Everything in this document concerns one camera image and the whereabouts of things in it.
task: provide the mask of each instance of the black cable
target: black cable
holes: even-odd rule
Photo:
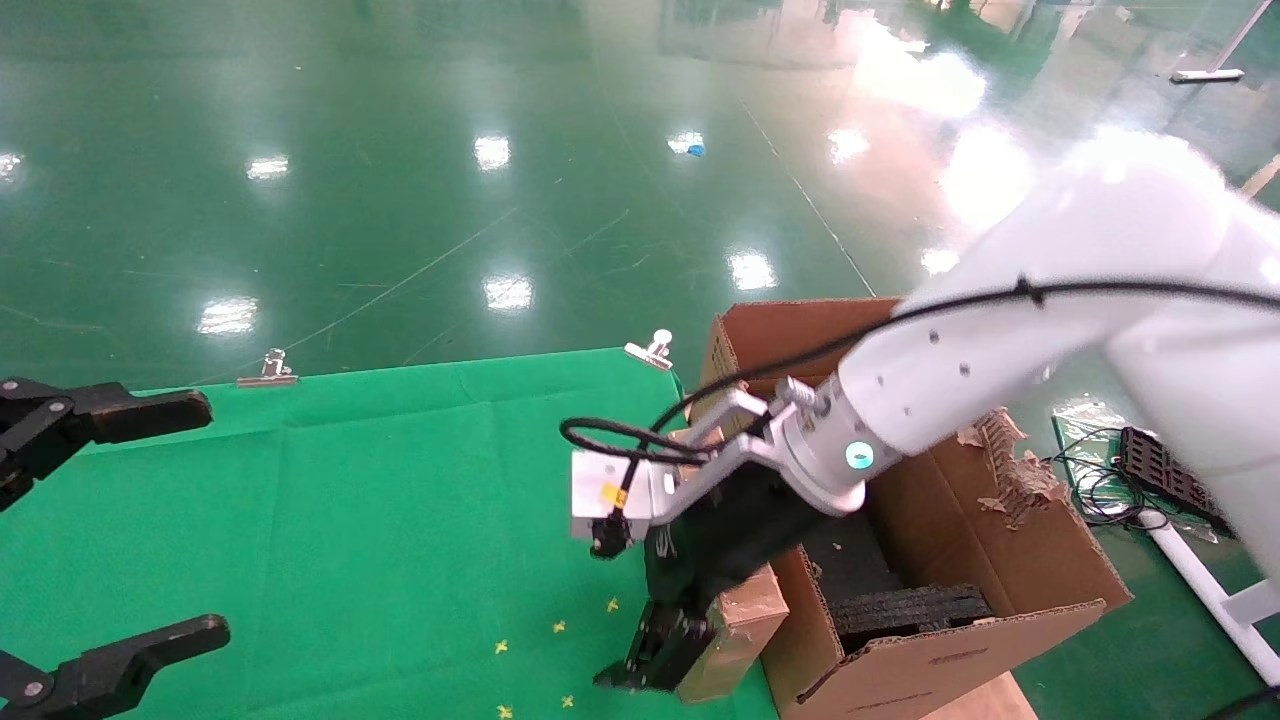
[[[608,433],[620,434],[620,436],[630,437],[630,438],[634,438],[634,439],[637,439],[637,441],[643,441],[643,442],[646,442],[649,445],[657,445],[658,447],[666,447],[667,450],[675,450],[676,452],[678,452],[681,455],[672,456],[672,455],[668,454],[668,455],[660,455],[660,457],[663,457],[664,461],[667,461],[667,462],[669,462],[672,460],[672,457],[687,459],[689,462],[684,462],[682,461],[681,462],[682,465],[701,465],[703,462],[707,461],[705,460],[705,455],[708,452],[721,448],[719,443],[713,443],[710,446],[703,446],[703,447],[695,447],[695,446],[686,445],[684,442],[672,439],[672,438],[669,438],[669,437],[667,437],[667,436],[664,436],[662,433],[655,433],[653,430],[646,430],[644,428],[637,428],[635,425],[628,425],[626,423],[618,423],[617,420],[607,420],[604,418],[568,418],[568,419],[566,419],[564,421],[561,423],[561,433],[566,432],[564,430],[566,425],[570,428],[568,432],[571,434],[573,434],[575,437],[577,437],[579,441],[581,442],[581,445],[580,445],[580,442],[575,442],[573,445],[579,445],[579,447],[585,447],[586,445],[590,445],[593,447],[586,447],[586,450],[595,450],[596,452],[604,452],[605,455],[616,455],[614,454],[614,450],[616,450],[614,446],[612,446],[612,445],[604,445],[604,443],[602,443],[599,441],[594,441],[591,438],[582,437],[573,428],[584,428],[584,429],[589,429],[589,430],[604,430],[604,432],[608,432]],[[602,450],[596,450],[596,448],[604,448],[604,450],[602,451]],[[645,454],[640,454],[640,455],[653,455],[653,454],[645,452]]]
[[[1280,697],[1280,685],[1272,685],[1270,688],[1263,688],[1253,694],[1247,694],[1240,700],[1204,716],[1204,720],[1230,720],[1249,710],[1257,707],[1263,702]]]
[[[797,352],[792,356],[768,363],[759,368],[751,368],[748,370],[739,370],[726,375],[718,380],[714,380],[701,388],[694,391],[692,393],[685,396],[680,402],[676,402],[667,409],[657,420],[649,425],[649,430],[653,433],[660,433],[662,429],[673,420],[685,407],[709,397],[727,387],[731,387],[742,380],[750,380],[760,375],[767,375],[769,373],[776,373],[786,368],[809,363],[819,357],[824,357],[837,350],[849,347],[858,341],[860,341],[867,334],[870,334],[884,328],[905,323],[908,320],[914,320],[927,315],[938,315],[942,313],[950,313],[954,310],[960,310],[964,307],[974,307],[979,305],[995,305],[1002,302],[1012,302],[1018,300],[1030,300],[1037,307],[1044,306],[1044,300],[1050,295],[1082,295],[1082,293],[1130,293],[1130,295],[1166,295],[1166,296],[1180,296],[1180,297],[1193,297],[1201,300],[1213,300],[1219,302],[1234,302],[1238,305],[1247,305],[1254,307],[1262,307],[1266,310],[1272,310],[1280,313],[1280,297],[1274,297],[1268,295],[1261,295],[1257,292],[1238,290],[1234,287],[1216,286],[1216,284],[1203,284],[1203,283],[1189,283],[1184,281],[1129,281],[1129,279],[1085,279],[1085,281],[1070,281],[1070,282],[1056,282],[1046,283],[1041,286],[1033,286],[1025,277],[1018,278],[1016,284],[1010,290],[998,290],[991,292],[979,292],[974,295],[968,295],[963,297],[955,297],[951,300],[943,300],[938,302],[932,302],[928,305],[922,305],[919,307],[913,307],[910,310],[904,310],[896,315],[892,315],[884,320],[872,323],[868,327],[860,328],[858,331],[846,333],[835,340],[827,341],[817,347],[806,350],[804,352]],[[628,457],[631,461],[627,464],[627,471],[622,478],[621,489],[622,492],[628,492],[631,489],[631,483],[635,479],[636,468],[640,460],[653,460],[659,459],[662,461],[671,461],[669,456],[659,456],[654,454],[645,454],[650,442],[649,439],[641,438],[640,434],[632,434],[630,432],[623,434],[631,434],[640,439],[640,445],[636,450],[607,446],[591,441],[582,434],[575,432],[575,428],[582,427],[570,421],[561,423],[561,436],[568,442],[577,447],[586,450],[593,450],[603,455],[612,455],[614,457]],[[623,514],[622,507],[614,507],[609,514],[609,519],[613,521],[622,521]]]
[[[1082,442],[1084,442],[1084,441],[1087,441],[1089,438],[1097,437],[1097,436],[1100,436],[1102,433],[1119,433],[1119,432],[1120,432],[1120,428],[1097,428],[1097,429],[1089,430],[1089,432],[1084,433],[1083,436],[1075,438],[1075,441],[1073,441],[1070,445],[1068,445],[1062,450],[1057,451],[1057,455],[1051,455],[1050,457],[1041,457],[1041,461],[1042,462],[1053,462],[1053,461],[1061,460],[1064,457],[1068,457],[1068,455],[1066,455],[1068,452],[1075,450],[1076,446],[1079,446]]]

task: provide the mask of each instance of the torn cardboard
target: torn cardboard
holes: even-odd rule
[[[986,447],[996,478],[996,497],[979,497],[986,510],[1005,515],[1005,527],[1016,530],[1027,523],[1032,512],[1050,507],[1066,498],[1066,484],[1057,479],[1053,468],[1028,451],[1021,459],[1014,457],[1018,441],[1027,433],[1018,429],[1009,411],[997,407],[968,428],[960,428],[956,439],[963,445]]]
[[[713,323],[701,384],[867,327],[887,318],[896,304],[868,299],[735,305]],[[791,368],[790,374],[818,384],[835,372],[840,355]],[[782,377],[759,378],[749,389],[772,397]],[[714,401],[695,405],[694,418]],[[846,656],[814,569],[797,547],[773,562],[790,615],[762,656],[783,720],[918,720],[1132,600],[1062,496],[1028,492],[1043,503],[1028,501],[1036,511],[1019,515],[1018,532],[1009,529],[1005,502],[1012,500],[997,484],[988,443],[997,445],[983,438],[975,447],[951,437],[904,459],[868,483],[865,511],[904,579],[914,585],[977,584],[997,616],[966,628],[876,639]],[[1009,459],[1012,462],[1011,446]],[[991,501],[1000,503],[1000,512],[988,510]]]
[[[689,430],[676,430],[671,437],[681,439],[687,434]],[[707,443],[719,442],[723,437],[717,429],[707,438]],[[681,465],[676,471],[682,483],[698,468]],[[741,585],[722,592],[707,612],[716,628],[716,639],[676,688],[680,700],[695,703],[732,693],[786,616],[787,603],[782,598],[778,579],[768,565]]]

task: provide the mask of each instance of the metal clip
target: metal clip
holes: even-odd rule
[[[275,387],[297,384],[298,377],[284,364],[284,351],[276,347],[266,351],[262,359],[262,375],[259,378],[239,378],[237,387]]]
[[[653,365],[659,370],[669,372],[671,360],[667,360],[667,355],[671,352],[667,347],[669,342],[671,331],[659,329],[654,331],[653,342],[649,343],[649,347],[640,347],[634,342],[628,342],[622,350],[626,350],[627,355],[635,357],[636,360]]]

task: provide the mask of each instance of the green cloth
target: green cloth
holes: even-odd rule
[[[758,666],[701,706],[591,685],[643,557],[570,539],[557,425],[648,423],[672,375],[600,350],[207,395],[211,427],[90,447],[0,518],[0,647],[52,667],[225,615],[232,643],[160,673],[134,720],[777,717]]]

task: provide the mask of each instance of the white pipe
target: white pipe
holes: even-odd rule
[[[1222,609],[1235,621],[1252,625],[1280,612],[1280,594],[1271,580],[1262,580],[1229,596],[1222,601]]]
[[[1280,657],[1276,651],[1267,644],[1267,641],[1249,623],[1242,623],[1228,612],[1225,603],[1229,597],[1222,585],[1217,583],[1199,557],[1188,547],[1187,541],[1170,525],[1164,514],[1155,510],[1143,510],[1139,515],[1151,539],[1164,551],[1169,561],[1178,568],[1178,571],[1192,587],[1204,607],[1208,609],[1217,624],[1222,626],[1231,642],[1235,643],[1244,659],[1253,665],[1253,669],[1262,676],[1262,682],[1268,685],[1280,684]]]

